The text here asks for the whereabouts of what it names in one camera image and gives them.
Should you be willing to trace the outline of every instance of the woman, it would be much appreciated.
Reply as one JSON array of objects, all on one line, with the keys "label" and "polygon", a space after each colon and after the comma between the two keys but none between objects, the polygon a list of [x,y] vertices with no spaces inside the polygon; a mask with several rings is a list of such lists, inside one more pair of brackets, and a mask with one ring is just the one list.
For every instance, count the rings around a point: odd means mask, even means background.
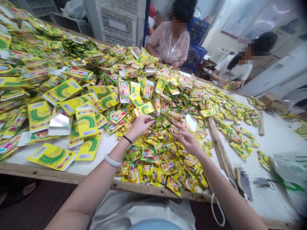
[{"label": "woman", "polygon": [[[85,230],[93,213],[95,214],[91,230],[195,230],[195,218],[187,200],[109,191],[118,167],[115,165],[121,164],[130,141],[141,136],[154,122],[149,115],[138,117],[127,132],[126,138],[123,137],[78,185],[46,230]],[[208,155],[201,150],[193,134],[182,125],[175,125],[181,129],[175,137],[188,153],[200,161],[211,189],[215,192],[233,229],[267,230],[259,216],[226,180]]]},{"label": "woman", "polygon": [[172,6],[172,20],[162,22],[148,39],[146,50],[173,69],[182,66],[188,56],[190,36],[185,31],[193,17],[195,2],[176,0]]},{"label": "woman", "polygon": [[266,32],[249,44],[246,51],[237,55],[230,55],[224,58],[210,75],[211,81],[224,86],[229,82],[238,79],[233,83],[234,88],[244,86],[253,65],[253,60],[258,60],[261,56],[269,55],[277,40],[277,34]]}]

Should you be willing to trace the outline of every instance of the plastic bag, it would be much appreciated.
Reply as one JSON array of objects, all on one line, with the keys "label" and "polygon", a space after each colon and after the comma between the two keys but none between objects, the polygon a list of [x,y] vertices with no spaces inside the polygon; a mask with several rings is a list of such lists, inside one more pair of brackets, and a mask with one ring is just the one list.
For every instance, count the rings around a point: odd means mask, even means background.
[{"label": "plastic bag", "polygon": [[281,177],[294,208],[307,217],[307,152],[290,151],[274,154],[271,165]]},{"label": "plastic bag", "polygon": [[66,3],[65,10],[72,18],[82,19],[86,16],[83,0],[71,0]]}]

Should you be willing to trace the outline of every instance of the flat cardboard box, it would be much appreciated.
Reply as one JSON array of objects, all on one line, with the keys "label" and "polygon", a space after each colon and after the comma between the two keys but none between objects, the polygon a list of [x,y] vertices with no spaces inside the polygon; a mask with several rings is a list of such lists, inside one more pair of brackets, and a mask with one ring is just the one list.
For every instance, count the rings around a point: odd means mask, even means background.
[{"label": "flat cardboard box", "polygon": [[286,106],[281,102],[280,97],[274,93],[267,92],[259,98],[265,104],[266,110],[285,110]]}]

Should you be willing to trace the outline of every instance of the hand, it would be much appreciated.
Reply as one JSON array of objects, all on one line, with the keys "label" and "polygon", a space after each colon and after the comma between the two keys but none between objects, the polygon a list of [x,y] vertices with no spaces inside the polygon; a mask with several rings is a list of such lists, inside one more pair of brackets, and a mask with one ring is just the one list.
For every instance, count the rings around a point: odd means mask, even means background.
[{"label": "hand", "polygon": [[229,81],[224,78],[220,78],[218,82],[221,86],[227,85],[229,83]]},{"label": "hand", "polygon": [[195,156],[199,157],[200,155],[206,155],[202,151],[202,149],[199,147],[198,141],[193,136],[192,133],[186,130],[185,127],[183,127],[181,124],[173,123],[177,128],[181,129],[176,134],[173,134],[174,137],[185,147],[185,150]]},{"label": "hand", "polygon": [[241,82],[240,81],[234,81],[233,82],[233,87],[234,88],[240,88],[241,87]]},{"label": "hand", "polygon": [[180,62],[174,62],[174,63],[171,65],[171,68],[172,68],[172,69],[178,69],[178,68],[179,68],[179,65],[180,65]]},{"label": "hand", "polygon": [[149,115],[139,116],[135,119],[133,125],[130,127],[126,137],[134,141],[141,136],[151,125],[156,122],[153,117]]}]

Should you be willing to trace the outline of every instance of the white t-shirt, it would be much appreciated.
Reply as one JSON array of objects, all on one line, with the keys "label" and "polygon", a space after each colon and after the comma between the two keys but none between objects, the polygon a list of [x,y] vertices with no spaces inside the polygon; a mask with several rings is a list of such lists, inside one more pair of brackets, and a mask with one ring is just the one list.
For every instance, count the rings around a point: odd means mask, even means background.
[{"label": "white t-shirt", "polygon": [[[246,80],[253,68],[253,65],[236,65],[232,70],[229,70],[227,69],[227,66],[234,56],[235,55],[229,55],[228,57],[225,57],[215,67],[215,69],[219,71],[218,76],[227,79],[229,82],[235,80],[236,78],[239,78],[240,80]],[[216,80],[212,80],[212,82],[219,85],[218,81]]]}]

